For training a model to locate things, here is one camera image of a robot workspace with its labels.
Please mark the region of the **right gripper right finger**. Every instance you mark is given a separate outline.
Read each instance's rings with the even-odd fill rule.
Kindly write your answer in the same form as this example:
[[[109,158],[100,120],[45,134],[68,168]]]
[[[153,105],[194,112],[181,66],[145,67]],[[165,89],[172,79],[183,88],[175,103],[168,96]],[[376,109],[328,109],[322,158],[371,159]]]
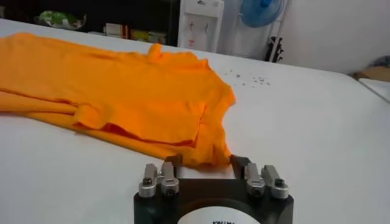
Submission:
[[[232,155],[230,163],[238,180],[246,184],[250,196],[262,197],[268,191],[272,198],[285,200],[289,197],[289,187],[273,165],[264,165],[261,170],[247,157]]]

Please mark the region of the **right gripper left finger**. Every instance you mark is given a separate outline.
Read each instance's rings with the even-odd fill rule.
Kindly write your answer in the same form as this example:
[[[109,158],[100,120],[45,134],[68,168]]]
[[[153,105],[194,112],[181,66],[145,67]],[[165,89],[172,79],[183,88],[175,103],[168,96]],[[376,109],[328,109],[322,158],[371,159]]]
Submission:
[[[177,168],[181,164],[180,154],[166,157],[160,170],[155,164],[146,164],[143,179],[138,187],[138,195],[141,198],[152,198],[158,191],[167,197],[177,195],[179,193]]]

